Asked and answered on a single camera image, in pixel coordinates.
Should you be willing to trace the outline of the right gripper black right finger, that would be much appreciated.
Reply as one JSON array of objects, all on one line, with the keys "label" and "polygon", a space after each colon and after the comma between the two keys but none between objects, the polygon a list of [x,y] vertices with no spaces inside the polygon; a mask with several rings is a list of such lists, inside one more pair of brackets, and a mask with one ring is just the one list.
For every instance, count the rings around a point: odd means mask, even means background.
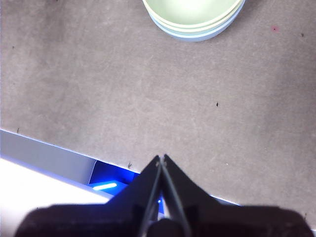
[{"label": "right gripper black right finger", "polygon": [[168,156],[161,161],[162,193],[170,217],[187,237],[312,237],[303,216],[277,206],[222,204]]}]

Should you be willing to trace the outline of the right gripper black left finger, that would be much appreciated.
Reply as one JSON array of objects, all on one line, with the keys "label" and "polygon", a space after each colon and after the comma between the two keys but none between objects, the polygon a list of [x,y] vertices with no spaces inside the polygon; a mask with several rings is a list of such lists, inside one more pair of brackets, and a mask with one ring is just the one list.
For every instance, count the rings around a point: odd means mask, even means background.
[{"label": "right gripper black left finger", "polygon": [[59,204],[28,213],[17,237],[140,237],[158,218],[159,156],[105,204]]}]

